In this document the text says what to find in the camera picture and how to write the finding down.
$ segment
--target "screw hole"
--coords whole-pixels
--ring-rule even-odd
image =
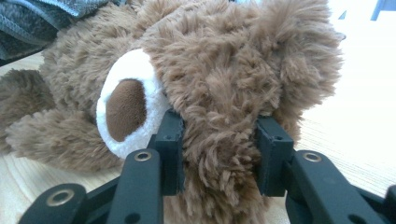
[[[74,191],[71,189],[61,189],[52,193],[47,199],[47,205],[54,207],[69,202],[73,196]]]
[[[308,160],[308,161],[312,161],[312,162],[318,162],[321,161],[321,157],[315,153],[311,153],[311,152],[306,152],[304,153],[303,157]]]
[[[137,153],[136,155],[134,155],[134,159],[136,161],[148,161],[150,158],[151,158],[151,153],[146,152],[146,151],[140,152],[140,153]]]
[[[357,215],[352,214],[352,215],[349,215],[348,218],[355,224],[366,224],[366,221],[362,217],[359,217]]]
[[[140,220],[140,215],[137,213],[132,213],[124,219],[126,224],[134,224],[137,223],[139,220]]]

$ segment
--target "light wooden surface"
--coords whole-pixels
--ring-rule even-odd
[[[347,34],[342,48],[345,64],[334,97],[304,113],[302,140],[306,148],[327,155],[354,185],[384,196],[396,184],[396,34],[392,27],[368,22]],[[37,68],[39,54],[1,67]],[[76,174],[16,158],[0,157],[0,223],[16,223],[21,214],[46,189],[62,183],[79,183],[87,190],[106,183],[119,171]],[[282,199],[274,203],[271,223],[287,223]]]

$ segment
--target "brown teddy bear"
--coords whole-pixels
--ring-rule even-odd
[[[63,169],[122,165],[173,107],[186,179],[166,220],[263,223],[255,121],[271,115],[297,140],[303,111],[333,94],[329,16],[326,0],[109,4],[60,32],[39,72],[1,78],[0,148]]]

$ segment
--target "metal ring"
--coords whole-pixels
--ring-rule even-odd
[[[312,152],[305,152],[303,154],[304,159],[312,162],[319,162],[321,161],[321,157],[315,153]]]
[[[151,159],[151,153],[147,151],[139,152],[134,155],[134,159],[136,161],[148,161],[149,159]]]
[[[61,194],[64,194],[64,196],[61,196],[60,199],[56,199],[56,197]],[[74,197],[74,195],[75,193],[72,189],[60,189],[48,197],[47,205],[50,207],[62,205],[69,202]]]

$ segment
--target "gray fabric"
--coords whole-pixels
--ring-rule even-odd
[[[21,5],[29,8],[41,18],[58,30],[68,26],[71,23],[71,16],[62,9],[47,5],[37,0],[6,0],[9,3]]]
[[[8,60],[42,49],[38,45],[27,44],[0,31],[0,59]]]
[[[112,1],[0,0],[0,60],[28,55],[52,42],[59,30]]]
[[[0,30],[33,45],[46,45],[57,30],[27,7],[0,2]]]
[[[108,0],[37,0],[48,5],[59,7],[69,13],[70,15],[81,18],[103,4],[109,2]]]

